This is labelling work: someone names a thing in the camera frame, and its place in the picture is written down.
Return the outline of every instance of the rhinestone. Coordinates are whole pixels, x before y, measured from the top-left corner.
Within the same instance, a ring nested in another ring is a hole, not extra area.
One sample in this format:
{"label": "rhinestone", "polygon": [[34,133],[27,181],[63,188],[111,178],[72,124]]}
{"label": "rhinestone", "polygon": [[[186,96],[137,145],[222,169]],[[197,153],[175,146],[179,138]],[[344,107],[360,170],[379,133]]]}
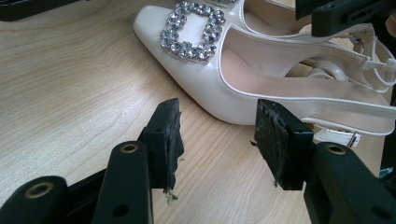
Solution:
{"label": "rhinestone", "polygon": [[177,31],[180,30],[180,28],[181,28],[180,26],[178,26],[178,25],[176,25],[174,23],[171,23],[168,26],[168,31],[171,32],[171,33],[176,33]]}
{"label": "rhinestone", "polygon": [[172,34],[169,35],[168,38],[170,40],[177,41],[178,40],[178,34],[177,33],[172,33]]}
{"label": "rhinestone", "polygon": [[204,36],[204,40],[206,43],[213,44],[215,43],[216,38],[211,35]]}
{"label": "rhinestone", "polygon": [[177,7],[177,8],[175,8],[175,13],[177,15],[183,15],[185,13],[185,10],[183,10],[183,8],[181,8],[181,7]]}
{"label": "rhinestone", "polygon": [[222,32],[222,28],[221,28],[221,26],[215,26],[215,27],[213,28],[213,31],[214,31],[214,32],[221,33],[221,32]]}
{"label": "rhinestone", "polygon": [[195,12],[198,9],[198,7],[199,7],[198,3],[192,3],[189,6],[189,10]]}
{"label": "rhinestone", "polygon": [[211,19],[210,22],[218,26],[218,25],[222,25],[225,22],[225,19],[224,18]]}
{"label": "rhinestone", "polygon": [[200,6],[198,6],[196,12],[197,12],[199,15],[203,15],[203,14],[205,13],[205,8],[206,8],[205,5],[200,5]]}
{"label": "rhinestone", "polygon": [[187,56],[189,58],[196,58],[198,55],[198,49],[196,48],[190,48],[187,50]]}
{"label": "rhinestone", "polygon": [[181,15],[180,16],[180,20],[186,22],[187,21],[187,17],[185,15]]}
{"label": "rhinestone", "polygon": [[181,18],[176,18],[176,19],[168,19],[167,24],[174,24],[180,28],[182,28],[184,26],[184,24],[186,24],[186,21],[183,21]]}
{"label": "rhinestone", "polygon": [[204,39],[206,40],[206,42],[209,42],[209,43],[212,42],[213,43],[215,40],[219,40],[220,39],[220,33],[213,32],[213,31],[204,32]]}
{"label": "rhinestone", "polygon": [[162,30],[162,31],[161,31],[161,34],[160,34],[160,37],[169,37],[170,34],[171,34],[170,31],[168,31],[168,30]]}
{"label": "rhinestone", "polygon": [[213,28],[215,28],[215,27],[216,27],[216,25],[213,24],[213,23],[207,23],[207,24],[205,25],[205,29],[206,29],[206,30],[213,29]]}
{"label": "rhinestone", "polygon": [[216,50],[216,46],[214,45],[210,45],[204,42],[200,42],[197,46],[197,48],[199,50],[204,50],[204,51],[208,51],[208,52],[214,52]]}
{"label": "rhinestone", "polygon": [[183,41],[183,43],[181,43],[181,48],[182,49],[190,49],[190,48],[192,48],[192,43]]}
{"label": "rhinestone", "polygon": [[215,9],[213,9],[213,7],[206,7],[205,8],[205,14],[206,16],[212,14],[215,11]]}
{"label": "rhinestone", "polygon": [[198,58],[202,61],[207,61],[209,59],[209,54],[206,51],[199,51]]}
{"label": "rhinestone", "polygon": [[181,50],[181,44],[179,42],[174,42],[171,44],[170,48],[173,52]]}
{"label": "rhinestone", "polygon": [[182,58],[182,59],[186,59],[188,56],[187,56],[187,51],[186,50],[181,50],[179,53],[178,53],[178,56],[180,56],[180,58]]}
{"label": "rhinestone", "polygon": [[175,19],[175,18],[178,18],[178,17],[179,17],[179,15],[177,15],[177,13],[175,11],[172,11],[171,14],[169,14],[169,18],[170,19]]}
{"label": "rhinestone", "polygon": [[224,18],[224,12],[220,11],[220,10],[216,10],[213,13],[211,13],[209,15],[210,19],[221,19]]}
{"label": "rhinestone", "polygon": [[184,8],[184,9],[188,10],[189,9],[189,4],[190,3],[183,1],[183,2],[180,2],[180,3],[176,3],[176,7],[181,7],[181,8]]}
{"label": "rhinestone", "polygon": [[170,40],[168,38],[161,38],[161,46],[164,48],[169,48],[171,45]]}
{"label": "rhinestone", "polygon": [[211,55],[214,54],[214,53],[216,52],[216,46],[210,45],[210,46],[207,48],[207,52],[209,52]]}
{"label": "rhinestone", "polygon": [[204,35],[212,35],[212,29],[204,29]]}

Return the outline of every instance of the white strap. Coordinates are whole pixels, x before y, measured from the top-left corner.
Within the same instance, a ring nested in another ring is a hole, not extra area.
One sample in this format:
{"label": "white strap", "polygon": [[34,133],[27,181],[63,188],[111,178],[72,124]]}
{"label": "white strap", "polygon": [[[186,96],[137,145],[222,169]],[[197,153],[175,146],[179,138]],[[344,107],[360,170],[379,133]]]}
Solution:
{"label": "white strap", "polygon": [[358,133],[345,133],[331,129],[322,129],[315,133],[314,139],[320,142],[334,142],[346,147],[356,147],[361,140]]}
{"label": "white strap", "polygon": [[396,60],[388,59],[385,63],[379,63],[371,60],[367,60],[361,66],[363,70],[368,70],[370,68],[376,68],[380,71],[385,72],[396,72]]}
{"label": "white strap", "polygon": [[308,77],[324,77],[338,81],[347,81],[347,76],[335,63],[312,59],[304,60],[303,63],[314,68],[308,73]]}

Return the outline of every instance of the metal ring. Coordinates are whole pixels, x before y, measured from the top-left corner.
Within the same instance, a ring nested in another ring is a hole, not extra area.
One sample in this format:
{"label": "metal ring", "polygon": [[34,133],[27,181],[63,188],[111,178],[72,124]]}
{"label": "metal ring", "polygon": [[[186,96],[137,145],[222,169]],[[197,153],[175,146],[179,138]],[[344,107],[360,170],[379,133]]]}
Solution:
{"label": "metal ring", "polygon": [[347,152],[344,148],[338,146],[327,146],[327,150],[337,155],[345,155]]}
{"label": "metal ring", "polygon": [[123,153],[134,153],[139,149],[139,146],[137,144],[128,144],[125,146],[122,146],[120,151]]}
{"label": "metal ring", "polygon": [[46,195],[53,189],[53,184],[51,182],[41,182],[36,185],[33,185],[25,192],[25,198],[27,199],[36,199],[43,195]]}

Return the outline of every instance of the ankle strap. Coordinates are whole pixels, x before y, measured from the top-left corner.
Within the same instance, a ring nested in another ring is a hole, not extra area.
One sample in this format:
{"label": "ankle strap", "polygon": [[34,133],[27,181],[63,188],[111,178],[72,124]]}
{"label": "ankle strap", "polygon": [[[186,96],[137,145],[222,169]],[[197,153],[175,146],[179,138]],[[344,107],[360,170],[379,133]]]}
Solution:
{"label": "ankle strap", "polygon": [[385,63],[379,63],[372,60],[367,60],[361,66],[363,70],[368,70],[370,68],[378,69],[384,72],[396,72],[396,60],[388,59]]}
{"label": "ankle strap", "polygon": [[314,135],[314,139],[320,142],[334,142],[346,147],[356,147],[361,140],[358,133],[346,133],[319,127],[321,130]]}

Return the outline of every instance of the shoe strap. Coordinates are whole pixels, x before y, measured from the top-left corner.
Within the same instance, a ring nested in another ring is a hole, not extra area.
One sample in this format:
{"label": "shoe strap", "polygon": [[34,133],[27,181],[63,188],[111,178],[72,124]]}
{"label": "shoe strap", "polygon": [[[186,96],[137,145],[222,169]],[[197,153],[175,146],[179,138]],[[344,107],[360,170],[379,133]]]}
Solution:
{"label": "shoe strap", "polygon": [[334,142],[346,147],[356,147],[361,140],[361,135],[358,133],[347,133],[315,126],[319,127],[320,131],[314,134],[314,139],[320,142]]}
{"label": "shoe strap", "polygon": [[347,81],[347,76],[335,63],[314,59],[304,60],[303,63],[313,68],[308,73],[308,77],[320,77],[338,81]]}
{"label": "shoe strap", "polygon": [[384,71],[384,72],[396,72],[396,60],[388,59],[385,63],[367,60],[366,62],[364,62],[361,68],[363,70],[375,68],[378,69],[379,71]]}
{"label": "shoe strap", "polygon": [[370,23],[357,24],[330,36],[314,37],[306,32],[297,34],[292,39],[319,43],[333,38],[348,38],[353,44],[353,51],[367,58],[361,65],[364,75],[350,77],[350,81],[379,92],[385,92],[388,87],[396,84],[396,61],[390,51],[377,40]]}

